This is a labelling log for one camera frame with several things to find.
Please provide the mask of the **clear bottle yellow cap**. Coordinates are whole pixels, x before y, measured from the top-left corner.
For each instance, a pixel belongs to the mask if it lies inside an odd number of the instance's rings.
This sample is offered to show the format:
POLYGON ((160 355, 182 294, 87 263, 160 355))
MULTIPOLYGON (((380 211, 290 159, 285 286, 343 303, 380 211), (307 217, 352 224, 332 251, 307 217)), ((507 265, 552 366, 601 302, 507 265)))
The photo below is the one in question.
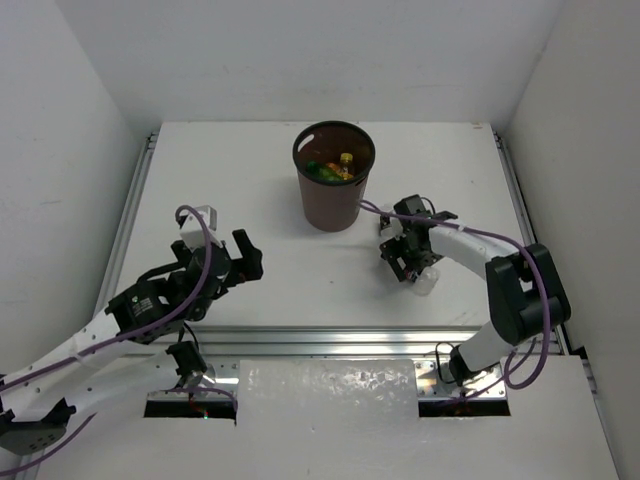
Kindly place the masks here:
POLYGON ((351 153, 342 153, 339 159, 339 174, 343 180, 347 181, 354 177, 354 159, 351 153))

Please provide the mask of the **green plastic bottle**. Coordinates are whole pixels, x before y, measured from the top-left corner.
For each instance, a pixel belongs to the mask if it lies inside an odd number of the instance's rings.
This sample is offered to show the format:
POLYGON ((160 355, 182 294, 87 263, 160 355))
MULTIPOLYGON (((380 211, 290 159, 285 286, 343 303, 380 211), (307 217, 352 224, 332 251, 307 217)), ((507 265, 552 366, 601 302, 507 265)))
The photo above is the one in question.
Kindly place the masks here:
POLYGON ((327 182, 341 182, 342 176, 334 171, 326 164, 321 164, 315 161, 311 161, 306 166, 306 172, 316 179, 327 182))

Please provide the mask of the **orange juice bottle front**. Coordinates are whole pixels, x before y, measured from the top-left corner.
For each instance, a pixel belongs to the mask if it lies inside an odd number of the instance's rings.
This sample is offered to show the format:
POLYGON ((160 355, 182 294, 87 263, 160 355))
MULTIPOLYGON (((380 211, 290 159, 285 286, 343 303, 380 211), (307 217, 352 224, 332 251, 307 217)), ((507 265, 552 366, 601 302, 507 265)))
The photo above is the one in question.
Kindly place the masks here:
POLYGON ((329 163, 326 163, 326 167, 329 168, 336 175, 339 175, 340 177, 343 177, 344 171, 343 171, 343 168, 340 165, 335 164, 333 162, 329 162, 329 163))

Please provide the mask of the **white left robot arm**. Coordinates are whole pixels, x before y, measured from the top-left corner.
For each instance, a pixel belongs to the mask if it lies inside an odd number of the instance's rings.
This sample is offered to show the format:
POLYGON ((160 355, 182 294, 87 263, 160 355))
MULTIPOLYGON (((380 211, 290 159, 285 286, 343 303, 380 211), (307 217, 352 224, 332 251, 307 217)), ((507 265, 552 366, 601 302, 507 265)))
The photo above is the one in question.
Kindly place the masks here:
POLYGON ((20 456, 47 449, 66 435, 72 417, 93 415, 133 393, 166 390, 202 397, 215 392, 208 366, 189 340, 137 364, 105 369, 136 347, 202 320, 231 288, 262 277, 262 252, 245 231, 232 235, 240 251, 236 259, 222 243, 189 247, 175 241, 175 262, 147 271, 62 345, 2 377, 2 449, 20 456))

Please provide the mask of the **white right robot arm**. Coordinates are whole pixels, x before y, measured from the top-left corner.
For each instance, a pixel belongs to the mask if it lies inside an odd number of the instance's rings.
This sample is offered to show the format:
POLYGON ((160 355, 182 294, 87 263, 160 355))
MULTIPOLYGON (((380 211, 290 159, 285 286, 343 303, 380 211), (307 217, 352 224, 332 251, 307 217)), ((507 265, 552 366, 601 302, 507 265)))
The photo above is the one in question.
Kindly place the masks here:
POLYGON ((470 339, 453 347, 444 382, 458 387, 479 373, 513 359, 523 344, 540 350, 533 372, 509 386, 531 385, 546 364, 552 330, 571 317, 571 306, 548 248, 527 246, 493 232, 464 225, 445 210, 435 211, 419 195, 405 197, 379 214, 381 258, 400 282, 417 285, 438 261, 450 259, 486 284, 489 320, 470 339))

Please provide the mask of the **brown garbage bin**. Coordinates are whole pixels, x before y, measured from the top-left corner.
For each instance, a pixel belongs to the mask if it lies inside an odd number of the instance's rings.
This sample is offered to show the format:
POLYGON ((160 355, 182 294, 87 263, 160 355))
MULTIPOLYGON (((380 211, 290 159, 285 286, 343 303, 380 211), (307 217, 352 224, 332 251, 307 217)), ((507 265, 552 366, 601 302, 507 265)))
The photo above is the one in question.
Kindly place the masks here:
POLYGON ((308 222, 325 232, 350 227, 359 214, 368 176, 374 166, 373 140, 359 126, 344 121, 323 121, 306 127, 292 146, 303 211, 308 222), (339 165, 342 153, 354 159, 354 177, 341 182, 319 180, 306 172, 309 162, 339 165))

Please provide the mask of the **aluminium frame rail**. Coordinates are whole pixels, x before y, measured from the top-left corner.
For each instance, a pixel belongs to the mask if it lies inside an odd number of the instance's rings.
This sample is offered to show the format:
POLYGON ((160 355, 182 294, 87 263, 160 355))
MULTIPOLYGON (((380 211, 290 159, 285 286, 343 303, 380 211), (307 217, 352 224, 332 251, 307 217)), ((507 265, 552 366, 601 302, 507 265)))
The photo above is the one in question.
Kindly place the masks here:
MULTIPOLYGON (((291 147, 298 123, 168 122, 139 195, 119 282, 166 261, 173 210, 210 204, 219 233, 244 228, 261 281, 216 302, 196 330, 225 377, 246 360, 409 360, 486 321, 483 283, 452 261, 415 295, 379 258, 374 215, 327 234, 305 220, 291 147)), ((378 434, 269 435, 223 419, 101 412, 35 479, 602 479, 615 470, 582 362, 552 356, 500 417, 419 418, 378 434)))

